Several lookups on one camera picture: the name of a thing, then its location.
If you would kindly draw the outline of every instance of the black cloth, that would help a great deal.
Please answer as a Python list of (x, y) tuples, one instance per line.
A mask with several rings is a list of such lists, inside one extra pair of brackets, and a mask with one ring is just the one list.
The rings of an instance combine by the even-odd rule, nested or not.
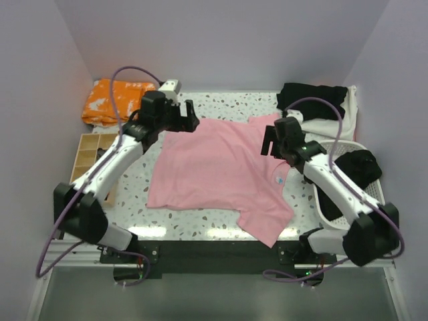
[[(343, 109), (340, 104), (344, 102), (347, 93), (348, 88), (346, 87), (313, 86), (288, 82), (284, 84), (281, 92), (276, 95), (278, 101), (277, 108), (284, 111), (290, 104), (301, 98), (317, 97), (327, 100), (336, 107), (340, 117), (343, 119), (345, 116), (345, 109)], [(337, 115), (334, 111), (321, 102), (302, 102), (293, 107), (293, 109), (299, 110), (303, 114), (303, 121), (315, 118), (337, 120)]]
[[(367, 188), (371, 182), (382, 176), (382, 170), (369, 150), (347, 152), (337, 158), (335, 163), (361, 189)], [(341, 217), (340, 209), (318, 186), (317, 192), (323, 216), (329, 221)]]

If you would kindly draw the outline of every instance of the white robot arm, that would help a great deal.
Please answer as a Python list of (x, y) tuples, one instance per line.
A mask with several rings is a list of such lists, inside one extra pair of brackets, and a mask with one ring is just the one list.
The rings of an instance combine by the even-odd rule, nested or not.
[(315, 141), (305, 142), (297, 119), (281, 118), (274, 126), (267, 126), (261, 154), (270, 154), (285, 159), (296, 168), (309, 183), (316, 183), (332, 199), (350, 225), (348, 231), (315, 229), (300, 236), (302, 248), (297, 255), (331, 253), (346, 255), (356, 265), (363, 266), (380, 258), (399, 246), (399, 238), (390, 224), (361, 200), (380, 209), (396, 226), (399, 226), (399, 212), (388, 203), (381, 205), (367, 195), (349, 179), (336, 165), (334, 170), (356, 192), (346, 189), (333, 175), (329, 156)]
[[(178, 80), (167, 80), (157, 91), (149, 91), (141, 101), (141, 109), (123, 126), (122, 142), (115, 151), (119, 136), (112, 146), (92, 166), (88, 172), (76, 179), (71, 185), (59, 184), (53, 192), (54, 219), (58, 219), (64, 207), (83, 185), (82, 197), (75, 204), (60, 229), (88, 243), (112, 247), (120, 251), (138, 252), (135, 234), (109, 223), (100, 206), (113, 184), (127, 168), (137, 161), (158, 140), (158, 134), (164, 130), (193, 132), (199, 120), (195, 116), (193, 103), (186, 100), (186, 110), (181, 112), (177, 100), (181, 84)], [(114, 152), (107, 161), (108, 155)], [(104, 166), (96, 172), (99, 164)]]

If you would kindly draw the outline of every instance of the purple cable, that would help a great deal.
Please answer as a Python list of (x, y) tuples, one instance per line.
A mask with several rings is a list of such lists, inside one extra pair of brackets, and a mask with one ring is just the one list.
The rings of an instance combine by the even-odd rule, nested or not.
[[(393, 254), (391, 256), (387, 256), (387, 257), (382, 257), (383, 259), (395, 259), (397, 257), (399, 257), (401, 254), (403, 254), (404, 249), (405, 249), (405, 243), (404, 243), (404, 239), (403, 239), (403, 235), (400, 232), (400, 229), (394, 224), (394, 222), (385, 214), (383, 213), (380, 209), (376, 208), (375, 206), (371, 205), (369, 202), (365, 201), (359, 194), (357, 191), (355, 191), (337, 172), (336, 169), (334, 169), (333, 164), (333, 155), (334, 155), (334, 151), (337, 149), (337, 144), (338, 141), (340, 139), (340, 134), (342, 134), (342, 127), (343, 127), (343, 120), (342, 117), (340, 117), (339, 111), (337, 110), (337, 108), (335, 108), (331, 103), (329, 103), (328, 101), (321, 99), (321, 98), (316, 98), (316, 97), (306, 97), (306, 98), (302, 98), (299, 99), (297, 101), (295, 101), (294, 103), (290, 104), (284, 111), (289, 110), (289, 109), (293, 109), (294, 106), (300, 104), (301, 102), (307, 102), (307, 101), (316, 101), (316, 102), (321, 102), (325, 105), (327, 105), (328, 107), (330, 107), (334, 113), (336, 114), (338, 121), (339, 121), (339, 128), (338, 128), (338, 132), (336, 135), (336, 138), (334, 139), (334, 143), (332, 146), (332, 150), (330, 151), (330, 154), (328, 156), (328, 166), (330, 167), (330, 170), (332, 171), (333, 175), (342, 183), (342, 185), (344, 185), (357, 199), (359, 199), (360, 201), (362, 201), (365, 205), (367, 205), (368, 207), (370, 207), (373, 211), (375, 211), (376, 213), (378, 213), (385, 221), (387, 221), (387, 223), (393, 228), (394, 232), (397, 234), (399, 240), (400, 240), (400, 250), (396, 253)], [(333, 263), (332, 265), (321, 269), (313, 274), (311, 274), (310, 276), (305, 276), (303, 278), (296, 278), (295, 276), (291, 276), (290, 274), (283, 272), (283, 271), (279, 271), (279, 270), (265, 270), (263, 271), (263, 277), (265, 277), (268, 280), (271, 281), (276, 281), (276, 282), (285, 282), (285, 283), (294, 283), (294, 282), (303, 282), (306, 280), (309, 280), (310, 278), (313, 278), (314, 276), (317, 276), (321, 273), (324, 273), (326, 271), (331, 270), (332, 268), (334, 268), (335, 266), (338, 266), (339, 264), (342, 264), (346, 261), (348, 261), (349, 258), (344, 258), (341, 259), (340, 261), (337, 261), (336, 263)], [(268, 276), (268, 274), (280, 274), (283, 276), (288, 276), (291, 277), (292, 279), (276, 279), (276, 278), (271, 278)]]
[[(69, 254), (69, 252), (71, 252), (74, 248), (76, 248), (77, 246), (83, 244), (83, 241), (79, 241), (75, 244), (73, 244), (71, 247), (69, 247), (67, 250), (65, 250), (59, 257), (57, 257), (44, 271), (41, 270), (41, 266), (43, 265), (43, 261), (45, 260), (46, 257), (46, 253), (47, 253), (47, 249), (49, 248), (52, 239), (54, 238), (54, 235), (56, 233), (56, 231), (58, 230), (58, 227), (60, 226), (60, 224), (62, 223), (62, 221), (64, 220), (64, 217), (67, 215), (68, 211), (72, 208), (73, 204), (77, 201), (78, 197), (80, 196), (80, 194), (82, 194), (83, 190), (85, 189), (86, 186), (88, 186), (88, 183), (91, 181), (91, 179), (94, 178), (94, 176), (96, 175), (96, 173), (98, 173), (98, 171), (113, 157), (113, 155), (118, 151), (118, 149), (120, 148), (120, 146), (122, 145), (122, 137), (123, 137), (123, 129), (122, 129), (122, 121), (120, 119), (120, 115), (119, 115), (119, 111), (117, 109), (116, 106), (116, 102), (114, 100), (114, 95), (113, 95), (113, 83), (114, 83), (114, 79), (116, 78), (117, 74), (119, 72), (121, 72), (122, 70), (126, 70), (126, 69), (134, 69), (134, 70), (139, 70), (141, 72), (144, 72), (148, 75), (150, 75), (153, 79), (155, 79), (158, 84), (161, 83), (161, 81), (154, 76), (151, 72), (140, 68), (140, 67), (136, 67), (136, 66), (124, 66), (121, 67), (119, 69), (117, 69), (115, 71), (115, 73), (112, 76), (112, 79), (110, 81), (110, 100), (112, 101), (112, 107), (113, 107), (113, 111), (114, 111), (114, 115), (116, 116), (116, 119), (118, 121), (118, 127), (119, 127), (119, 141), (118, 144), (114, 147), (114, 150), (108, 154), (106, 156), (106, 158), (100, 162), (100, 164), (98, 164), (98, 166), (94, 169), (94, 171), (92, 171), (92, 173), (88, 176), (88, 178), (86, 179), (86, 181), (82, 184), (82, 186), (79, 188), (79, 190), (76, 192), (76, 194), (72, 197), (72, 199), (70, 200), (70, 202), (68, 202), (68, 204), (66, 205), (66, 207), (64, 207), (64, 210), (61, 212), (60, 216), (58, 217), (58, 219), (56, 220), (55, 224), (53, 225), (53, 229), (52, 232), (49, 235), (49, 238), (46, 240), (46, 243), (41, 251), (40, 257), (39, 257), (39, 261), (37, 262), (37, 266), (35, 269), (35, 276), (37, 278), (42, 278), (44, 277), (59, 261), (61, 261), (61, 259), (66, 256), (67, 254)], [(148, 260), (147, 257), (145, 257), (143, 254), (139, 254), (139, 253), (130, 253), (130, 252), (126, 252), (129, 255), (134, 255), (134, 256), (138, 256), (141, 257), (142, 259), (144, 259), (147, 262), (147, 271), (150, 270), (150, 262)], [(144, 275), (144, 277), (142, 279), (139, 280), (139, 282), (133, 282), (131, 284), (129, 284), (128, 286), (133, 286), (135, 284), (139, 284), (141, 281), (143, 281), (148, 275), (148, 272), (146, 272), (146, 274)]]

